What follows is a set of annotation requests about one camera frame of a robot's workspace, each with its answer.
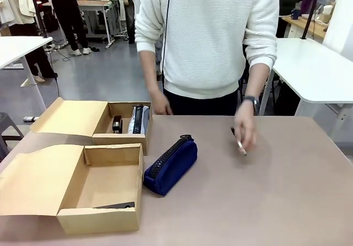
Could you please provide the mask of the background person in black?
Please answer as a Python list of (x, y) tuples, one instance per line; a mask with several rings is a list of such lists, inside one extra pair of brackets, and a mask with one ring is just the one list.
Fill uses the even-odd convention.
[(51, 2), (71, 47), (71, 54), (73, 56), (90, 54), (92, 50), (88, 46), (77, 0), (51, 0)]

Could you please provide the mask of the person's right forearm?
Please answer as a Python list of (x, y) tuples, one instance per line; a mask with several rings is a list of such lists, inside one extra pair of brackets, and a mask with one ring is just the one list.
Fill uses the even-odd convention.
[(152, 51), (140, 51), (138, 54), (145, 75), (146, 87), (150, 96), (153, 97), (161, 92), (157, 82), (155, 53)]

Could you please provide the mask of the person's right hand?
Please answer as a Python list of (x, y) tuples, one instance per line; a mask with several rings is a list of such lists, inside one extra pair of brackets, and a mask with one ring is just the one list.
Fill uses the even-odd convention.
[(167, 97), (160, 90), (150, 92), (154, 112), (157, 115), (173, 115)]

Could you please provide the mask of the person's left hand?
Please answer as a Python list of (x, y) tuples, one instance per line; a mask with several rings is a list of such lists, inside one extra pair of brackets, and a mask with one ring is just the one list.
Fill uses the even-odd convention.
[(249, 151), (256, 143), (256, 125), (253, 103), (244, 100), (234, 116), (234, 131), (236, 139), (245, 151)]

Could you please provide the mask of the small dark stapler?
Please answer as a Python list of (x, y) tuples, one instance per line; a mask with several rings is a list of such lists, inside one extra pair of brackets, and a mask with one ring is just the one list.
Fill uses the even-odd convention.
[(122, 133), (123, 120), (121, 115), (115, 115), (112, 122), (112, 131), (113, 133)]

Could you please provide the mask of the white hanging garment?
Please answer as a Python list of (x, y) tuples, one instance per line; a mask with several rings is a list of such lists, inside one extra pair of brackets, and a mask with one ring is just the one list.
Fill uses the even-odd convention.
[(15, 22), (15, 15), (13, 8), (15, 7), (15, 0), (0, 0), (0, 23), (11, 26)]

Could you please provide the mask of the blue zippered pencil case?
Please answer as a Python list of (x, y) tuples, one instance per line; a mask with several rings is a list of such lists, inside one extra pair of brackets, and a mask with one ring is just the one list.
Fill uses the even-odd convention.
[(144, 186), (166, 196), (197, 160), (197, 145), (191, 135), (181, 135), (144, 173)]

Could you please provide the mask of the person's left forearm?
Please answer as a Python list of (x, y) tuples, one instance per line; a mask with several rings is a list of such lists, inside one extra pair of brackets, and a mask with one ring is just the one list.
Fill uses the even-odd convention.
[(245, 96), (259, 97), (265, 87), (270, 68), (263, 63), (252, 65), (249, 69), (249, 78)]

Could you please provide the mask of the grey workbench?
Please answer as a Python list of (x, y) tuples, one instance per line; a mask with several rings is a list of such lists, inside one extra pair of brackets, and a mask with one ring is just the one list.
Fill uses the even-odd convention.
[[(100, 0), (77, 0), (79, 10), (83, 12), (84, 21), (88, 30), (88, 38), (102, 38), (107, 39), (108, 43), (105, 45), (106, 49), (110, 49), (115, 41), (117, 31), (116, 16), (114, 12), (114, 4), (111, 1)], [(98, 12), (103, 15), (105, 26), (105, 33), (96, 34), (94, 26), (98, 25)]]

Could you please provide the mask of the black trousers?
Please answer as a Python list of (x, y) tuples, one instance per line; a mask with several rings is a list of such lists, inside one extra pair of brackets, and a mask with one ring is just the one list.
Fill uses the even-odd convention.
[(194, 99), (173, 94), (163, 89), (173, 115), (233, 116), (238, 105), (238, 91), (212, 99)]

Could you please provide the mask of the wooden desk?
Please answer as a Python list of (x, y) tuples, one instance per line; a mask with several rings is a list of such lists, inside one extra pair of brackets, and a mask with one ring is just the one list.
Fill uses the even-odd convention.
[[(281, 17), (281, 20), (287, 23), (284, 38), (301, 38), (306, 24), (307, 19), (304, 17), (298, 17), (297, 20), (293, 20), (290, 15)], [(312, 20), (309, 24), (309, 28), (306, 34), (306, 39), (312, 39), (316, 42), (322, 43), (328, 25)]]

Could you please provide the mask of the grey zippered pencil case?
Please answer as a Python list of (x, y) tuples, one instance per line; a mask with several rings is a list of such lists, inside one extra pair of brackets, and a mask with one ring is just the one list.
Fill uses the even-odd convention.
[(128, 134), (147, 134), (150, 108), (145, 105), (133, 107), (132, 116), (128, 126)]

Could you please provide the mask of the white table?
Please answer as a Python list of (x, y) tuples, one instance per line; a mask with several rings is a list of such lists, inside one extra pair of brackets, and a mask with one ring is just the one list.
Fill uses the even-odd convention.
[(46, 105), (40, 94), (38, 85), (31, 73), (25, 55), (39, 47), (43, 47), (52, 40), (52, 37), (44, 38), (42, 36), (0, 36), (0, 69), (5, 68), (17, 60), (21, 61), (23, 68), (27, 73), (29, 87), (35, 94), (41, 113), (46, 110)]
[(335, 139), (353, 108), (353, 62), (311, 39), (278, 39), (277, 60), (270, 70), (259, 115), (265, 112), (276, 74), (299, 96), (297, 116), (302, 115), (304, 103), (324, 104), (336, 113), (329, 133)]

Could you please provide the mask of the person in white sweater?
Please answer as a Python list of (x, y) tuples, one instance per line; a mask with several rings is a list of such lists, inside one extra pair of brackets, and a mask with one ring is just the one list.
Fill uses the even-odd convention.
[(140, 0), (138, 51), (154, 51), (161, 35), (165, 89), (195, 98), (238, 89), (245, 65), (273, 66), (279, 0)]

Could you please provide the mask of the cream hanging jacket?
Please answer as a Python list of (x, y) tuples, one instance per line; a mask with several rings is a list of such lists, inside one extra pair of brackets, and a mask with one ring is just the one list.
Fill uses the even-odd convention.
[(33, 0), (18, 0), (21, 24), (31, 24), (34, 22), (36, 10)]

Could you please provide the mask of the white cylinder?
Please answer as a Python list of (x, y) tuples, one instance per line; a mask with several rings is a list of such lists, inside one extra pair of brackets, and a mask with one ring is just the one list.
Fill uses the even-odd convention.
[(333, 5), (326, 5), (323, 7), (323, 12), (322, 12), (322, 17), (321, 17), (321, 21), (323, 23), (326, 23), (328, 24), (330, 19), (331, 19), (331, 16), (332, 16), (332, 11), (334, 9), (334, 6)]

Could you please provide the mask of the black pole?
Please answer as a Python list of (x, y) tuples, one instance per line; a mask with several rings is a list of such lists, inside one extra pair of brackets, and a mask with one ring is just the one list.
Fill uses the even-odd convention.
[(308, 19), (307, 19), (306, 26), (304, 28), (303, 34), (301, 36), (302, 40), (306, 39), (306, 36), (307, 36), (307, 33), (308, 33), (308, 29), (309, 29), (309, 26), (310, 26), (310, 23), (311, 23), (311, 20), (312, 20), (312, 16), (313, 16), (314, 11), (315, 11), (316, 4), (317, 4), (317, 0), (312, 0), (312, 6), (311, 6), (311, 9), (310, 9), (310, 13), (309, 13), (309, 16), (308, 16)]
[(45, 30), (45, 27), (44, 27), (44, 23), (43, 23), (42, 18), (41, 18), (39, 6), (38, 6), (36, 0), (32, 0), (32, 1), (33, 1), (33, 4), (34, 4), (34, 7), (35, 7), (36, 20), (38, 22), (40, 31), (42, 32), (43, 37), (46, 38), (47, 37), (47, 33), (46, 33), (46, 30)]

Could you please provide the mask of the white panel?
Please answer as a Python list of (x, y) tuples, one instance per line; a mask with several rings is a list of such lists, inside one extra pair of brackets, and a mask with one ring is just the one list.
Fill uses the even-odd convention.
[(337, 0), (323, 45), (353, 62), (353, 0)]

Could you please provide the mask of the dark wristwatch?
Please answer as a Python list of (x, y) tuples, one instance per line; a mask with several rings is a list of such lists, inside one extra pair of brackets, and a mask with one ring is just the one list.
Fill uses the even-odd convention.
[(254, 115), (259, 115), (259, 111), (260, 111), (259, 98), (249, 95), (249, 96), (245, 96), (243, 101), (250, 101), (253, 105)]

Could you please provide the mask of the background person dark trousers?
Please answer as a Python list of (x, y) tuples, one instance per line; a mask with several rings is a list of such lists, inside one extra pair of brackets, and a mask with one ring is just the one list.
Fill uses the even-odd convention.
[[(14, 24), (9, 27), (9, 30), (12, 36), (38, 36), (35, 23)], [(44, 82), (47, 78), (57, 77), (57, 74), (53, 71), (42, 47), (28, 53), (25, 55), (25, 58), (31, 73), (37, 82)]]

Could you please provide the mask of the brown cardboard box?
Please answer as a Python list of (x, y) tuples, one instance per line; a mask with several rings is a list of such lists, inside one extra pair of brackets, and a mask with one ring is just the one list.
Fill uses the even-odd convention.
[[(145, 105), (152, 110), (150, 102), (108, 102), (57, 98), (31, 125), (30, 129), (34, 133), (84, 136), (90, 138), (94, 145), (140, 143), (143, 154), (147, 155), (153, 121), (152, 113), (149, 115), (146, 135), (128, 134), (133, 107), (137, 105)], [(123, 120), (121, 134), (112, 131), (115, 115), (121, 115)]]
[(0, 173), (0, 216), (54, 216), (68, 235), (136, 231), (142, 177), (139, 143), (19, 154)]

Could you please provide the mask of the grey stool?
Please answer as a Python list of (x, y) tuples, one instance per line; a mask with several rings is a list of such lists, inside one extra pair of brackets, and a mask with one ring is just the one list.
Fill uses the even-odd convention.
[[(2, 133), (9, 127), (15, 129), (17, 136), (2, 136)], [(23, 133), (9, 117), (7, 113), (0, 112), (0, 162), (9, 154), (6, 141), (21, 141), (24, 138)]]

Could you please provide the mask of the black and white marker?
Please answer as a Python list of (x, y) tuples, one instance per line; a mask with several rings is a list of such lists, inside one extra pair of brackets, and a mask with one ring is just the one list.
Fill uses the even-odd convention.
[(241, 141), (236, 137), (236, 133), (235, 133), (234, 127), (230, 127), (230, 129), (231, 129), (231, 132), (232, 132), (234, 138), (236, 139), (236, 143), (237, 143), (237, 145), (238, 145), (238, 149), (239, 149), (240, 153), (241, 153), (242, 155), (246, 156), (246, 155), (247, 155), (247, 152), (246, 152), (246, 150), (244, 149), (244, 147), (243, 147)]

